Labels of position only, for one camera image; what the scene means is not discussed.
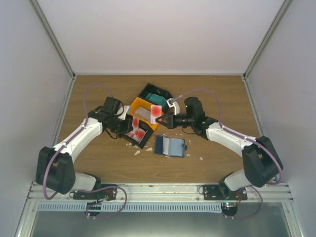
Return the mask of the red circle white card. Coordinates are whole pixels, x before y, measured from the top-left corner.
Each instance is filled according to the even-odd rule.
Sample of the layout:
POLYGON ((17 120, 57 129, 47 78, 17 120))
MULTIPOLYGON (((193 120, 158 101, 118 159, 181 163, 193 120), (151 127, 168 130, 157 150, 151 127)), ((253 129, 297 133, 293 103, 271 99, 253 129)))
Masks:
POLYGON ((151 105, 150 123, 157 124, 156 119, 162 116, 162 107, 160 105, 151 105))

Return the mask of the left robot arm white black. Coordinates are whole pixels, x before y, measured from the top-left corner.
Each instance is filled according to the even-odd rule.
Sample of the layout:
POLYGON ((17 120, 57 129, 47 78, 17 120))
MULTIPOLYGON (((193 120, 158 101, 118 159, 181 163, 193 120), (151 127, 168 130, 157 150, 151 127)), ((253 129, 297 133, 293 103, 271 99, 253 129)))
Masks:
POLYGON ((84 191, 90 199, 97 199, 102 193, 97 177, 76 173, 74 163, 83 149, 97 136, 106 132, 117 139, 120 134, 133 130, 131 107, 120 100, 107 97, 104 105, 90 111, 79 127, 66 139, 52 148, 39 151, 36 183, 42 186, 43 195, 49 199, 46 190, 67 194, 70 191, 84 191))

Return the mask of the navy blue card holder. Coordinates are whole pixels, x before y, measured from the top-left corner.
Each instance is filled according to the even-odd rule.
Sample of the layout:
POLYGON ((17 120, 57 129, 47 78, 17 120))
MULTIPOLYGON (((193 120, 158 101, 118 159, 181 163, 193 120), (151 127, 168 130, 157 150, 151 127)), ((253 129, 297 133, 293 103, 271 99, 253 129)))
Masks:
POLYGON ((156 155, 184 158, 186 150, 187 144, 184 139, 161 135, 157 135, 155 138, 154 154, 156 155))

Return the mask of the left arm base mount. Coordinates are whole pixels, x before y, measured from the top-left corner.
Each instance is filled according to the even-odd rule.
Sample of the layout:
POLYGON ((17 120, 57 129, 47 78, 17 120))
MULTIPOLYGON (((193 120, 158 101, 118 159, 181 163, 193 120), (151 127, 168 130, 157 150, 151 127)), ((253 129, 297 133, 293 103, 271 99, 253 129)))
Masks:
POLYGON ((101 184, 100 187, 94 188, 94 190, 102 189, 94 193, 87 193, 81 191, 72 191, 69 193, 69 197, 74 200, 94 200, 94 201, 110 201, 115 200, 117 195, 117 185, 113 184, 101 184))

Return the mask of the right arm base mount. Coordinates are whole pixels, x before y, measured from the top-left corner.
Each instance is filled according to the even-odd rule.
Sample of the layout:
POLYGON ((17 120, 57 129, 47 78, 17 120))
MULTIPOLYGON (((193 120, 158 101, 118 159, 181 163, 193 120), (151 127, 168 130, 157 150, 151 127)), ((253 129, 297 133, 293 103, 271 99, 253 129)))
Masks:
POLYGON ((204 200, 239 201, 248 199, 245 188, 222 194, 218 184, 201 185, 197 188, 197 192, 203 195, 204 200))

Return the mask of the black bin with red cards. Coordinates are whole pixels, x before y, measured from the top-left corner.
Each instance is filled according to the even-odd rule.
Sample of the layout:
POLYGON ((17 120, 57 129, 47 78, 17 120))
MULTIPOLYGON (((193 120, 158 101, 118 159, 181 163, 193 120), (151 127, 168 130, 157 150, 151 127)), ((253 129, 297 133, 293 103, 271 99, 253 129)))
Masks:
POLYGON ((132 128, 128 133, 119 134, 119 138, 127 140, 133 146, 144 148, 154 131, 146 122, 137 117, 132 117, 132 128))

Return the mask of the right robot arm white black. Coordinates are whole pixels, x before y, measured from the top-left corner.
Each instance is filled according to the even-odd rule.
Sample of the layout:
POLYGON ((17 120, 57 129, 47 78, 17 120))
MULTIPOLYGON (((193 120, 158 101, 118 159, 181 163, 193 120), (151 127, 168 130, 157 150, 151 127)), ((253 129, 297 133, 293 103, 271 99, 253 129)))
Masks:
POLYGON ((241 188, 260 188, 275 176, 282 176, 282 162, 268 137, 246 136, 225 127, 219 120, 206 116, 197 97, 186 98, 184 104, 186 113, 167 113, 156 118, 156 122, 168 129, 191 127, 197 136, 216 142, 242 158, 243 169, 219 181, 218 192, 222 199, 230 200, 241 188))

